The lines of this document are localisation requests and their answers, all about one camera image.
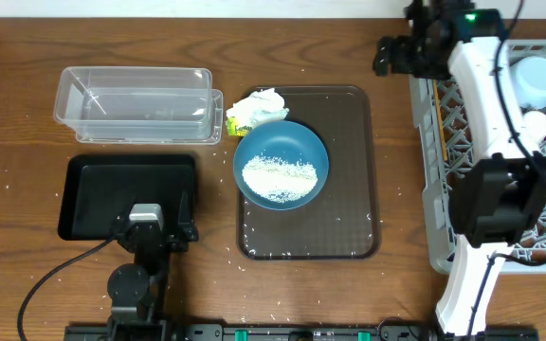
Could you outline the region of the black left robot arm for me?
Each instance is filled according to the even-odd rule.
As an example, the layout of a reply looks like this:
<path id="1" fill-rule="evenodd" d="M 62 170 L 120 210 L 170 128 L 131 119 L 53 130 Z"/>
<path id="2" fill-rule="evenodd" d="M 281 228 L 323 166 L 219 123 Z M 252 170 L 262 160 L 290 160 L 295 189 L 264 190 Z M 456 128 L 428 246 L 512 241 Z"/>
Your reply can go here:
<path id="1" fill-rule="evenodd" d="M 118 267 L 107 281 L 112 308 L 106 338 L 177 339 L 183 332 L 164 313 L 165 289 L 170 255 L 186 252 L 189 244 L 198 240 L 190 195 L 181 192 L 178 209 L 169 223 L 161 205 L 131 203 L 112 223 L 111 237 L 134 255 L 134 261 Z"/>

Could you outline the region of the dark blue plate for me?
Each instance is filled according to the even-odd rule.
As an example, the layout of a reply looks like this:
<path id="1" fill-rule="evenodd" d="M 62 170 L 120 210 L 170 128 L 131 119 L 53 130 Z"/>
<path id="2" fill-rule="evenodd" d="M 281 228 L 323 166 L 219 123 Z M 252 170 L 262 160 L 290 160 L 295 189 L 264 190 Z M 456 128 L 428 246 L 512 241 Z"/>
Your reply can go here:
<path id="1" fill-rule="evenodd" d="M 246 165 L 256 157 L 288 166 L 311 166 L 316 181 L 296 200 L 277 203 L 264 198 L 243 176 Z M 263 208 L 285 211 L 304 206 L 317 197 L 328 178 L 330 161 L 324 143 L 313 130 L 297 122 L 281 120 L 265 123 L 242 138 L 234 154 L 232 169 L 236 185 L 247 200 Z"/>

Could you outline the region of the light blue bowl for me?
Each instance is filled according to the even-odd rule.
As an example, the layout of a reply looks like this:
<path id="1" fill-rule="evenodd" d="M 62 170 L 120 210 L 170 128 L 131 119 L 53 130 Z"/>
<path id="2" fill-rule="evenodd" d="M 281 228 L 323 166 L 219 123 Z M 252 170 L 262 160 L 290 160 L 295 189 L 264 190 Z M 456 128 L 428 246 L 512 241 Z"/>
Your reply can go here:
<path id="1" fill-rule="evenodd" d="M 531 56 L 510 67 L 511 81 L 519 106 L 524 109 L 546 107 L 546 59 Z"/>

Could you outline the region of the white plastic cup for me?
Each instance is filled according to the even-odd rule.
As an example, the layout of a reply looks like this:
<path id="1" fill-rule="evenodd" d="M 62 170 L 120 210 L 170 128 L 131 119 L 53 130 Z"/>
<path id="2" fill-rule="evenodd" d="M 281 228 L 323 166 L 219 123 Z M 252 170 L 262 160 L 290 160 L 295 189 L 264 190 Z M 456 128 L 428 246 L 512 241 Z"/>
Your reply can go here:
<path id="1" fill-rule="evenodd" d="M 529 111 L 523 115 L 529 136 L 540 144 L 546 137 L 546 115 L 540 111 Z"/>

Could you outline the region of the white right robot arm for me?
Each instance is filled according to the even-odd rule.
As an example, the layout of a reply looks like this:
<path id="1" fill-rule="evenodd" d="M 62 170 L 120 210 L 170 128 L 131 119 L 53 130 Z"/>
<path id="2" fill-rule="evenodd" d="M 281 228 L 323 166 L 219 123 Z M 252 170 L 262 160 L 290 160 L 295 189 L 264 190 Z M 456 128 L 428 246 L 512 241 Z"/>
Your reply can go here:
<path id="1" fill-rule="evenodd" d="M 523 121 L 511 83 L 497 9 L 471 1 L 414 1 L 408 36 L 378 42 L 373 70 L 458 84 L 474 149 L 474 167 L 449 195 L 457 236 L 445 292 L 436 307 L 445 340 L 483 340 L 485 311 L 506 260 L 546 205 L 546 156 Z"/>

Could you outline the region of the orange chopstick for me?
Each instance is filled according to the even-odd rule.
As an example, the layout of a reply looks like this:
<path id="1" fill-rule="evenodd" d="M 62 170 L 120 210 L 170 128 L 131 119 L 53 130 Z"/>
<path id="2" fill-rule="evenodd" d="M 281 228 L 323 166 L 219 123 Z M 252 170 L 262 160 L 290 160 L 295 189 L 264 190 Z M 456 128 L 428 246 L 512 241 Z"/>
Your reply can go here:
<path id="1" fill-rule="evenodd" d="M 432 88 L 433 88 L 433 99 L 434 99 L 434 105 L 435 105 L 435 110 L 436 110 L 436 115 L 437 115 L 437 121 L 438 121 L 438 125 L 439 125 L 439 135 L 440 135 L 440 138 L 441 138 L 441 146 L 442 146 L 441 150 L 442 150 L 442 153 L 443 153 L 444 161 L 447 161 L 448 156 L 447 156 L 447 150 L 446 150 L 444 122 L 443 122 L 443 119 L 442 119 L 442 112 L 441 112 L 441 106 L 440 106 L 440 97 L 439 97 L 439 92 L 438 92 L 437 80 L 432 81 Z"/>

